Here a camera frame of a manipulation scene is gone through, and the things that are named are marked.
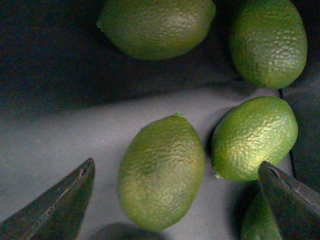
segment gray surface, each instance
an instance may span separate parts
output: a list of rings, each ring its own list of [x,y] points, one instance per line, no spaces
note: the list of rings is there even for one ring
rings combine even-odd
[[[12,215],[60,180],[87,158],[94,158],[94,191],[79,240],[117,239],[135,228],[117,198],[117,173],[122,156],[145,125],[185,114],[206,148],[214,127],[232,108],[257,96],[278,96],[243,81],[121,103],[70,109],[32,118],[22,114],[1,122],[0,221]],[[11,106],[13,112],[17,106]],[[45,107],[37,111],[46,112]],[[288,158],[280,165],[292,173]],[[255,182],[238,183],[215,178],[207,151],[205,175],[187,215],[160,234],[144,239],[235,240]]]

